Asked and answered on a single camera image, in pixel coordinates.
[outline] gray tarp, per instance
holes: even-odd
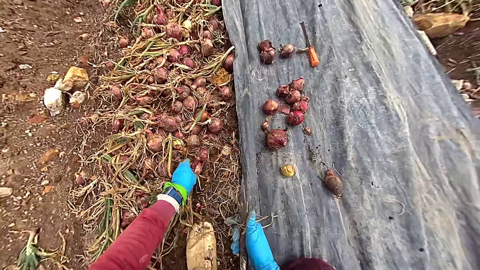
[[[236,47],[243,191],[257,213],[278,215],[265,229],[276,261],[308,256],[346,270],[480,269],[479,121],[393,1],[319,4],[223,0]],[[305,47],[301,21],[320,65],[310,67],[302,53],[261,64],[263,39],[277,48]],[[313,134],[277,114],[272,127],[288,128],[290,139],[268,150],[262,104],[300,76]],[[322,161],[342,174],[341,200],[323,186]],[[284,163],[296,165],[293,178],[281,176]]]

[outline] watch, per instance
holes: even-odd
[[[169,186],[169,187],[165,188],[165,190],[162,192],[162,194],[165,194],[165,195],[168,195],[168,196],[174,198],[179,203],[179,205],[181,205],[182,202],[183,202],[183,198],[180,195],[180,193],[178,191],[176,191],[175,188],[173,188],[172,186]]]

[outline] hand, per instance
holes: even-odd
[[[250,263],[253,264],[255,270],[280,270],[273,259],[264,229],[255,218],[255,211],[252,210],[247,220],[247,232],[245,234],[245,244]]]

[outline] red sleeve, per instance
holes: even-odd
[[[174,213],[163,200],[144,209],[89,270],[144,270]]]

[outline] blue glove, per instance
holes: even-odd
[[[247,221],[245,244],[247,246],[250,264],[255,270],[280,270],[273,259],[272,250],[268,245],[262,225],[256,220],[255,211],[252,210]]]
[[[190,159],[180,162],[177,169],[173,172],[172,181],[166,182],[164,189],[172,186],[183,198],[183,204],[187,202],[188,194],[192,191],[193,186],[197,183],[197,176],[190,168]]]

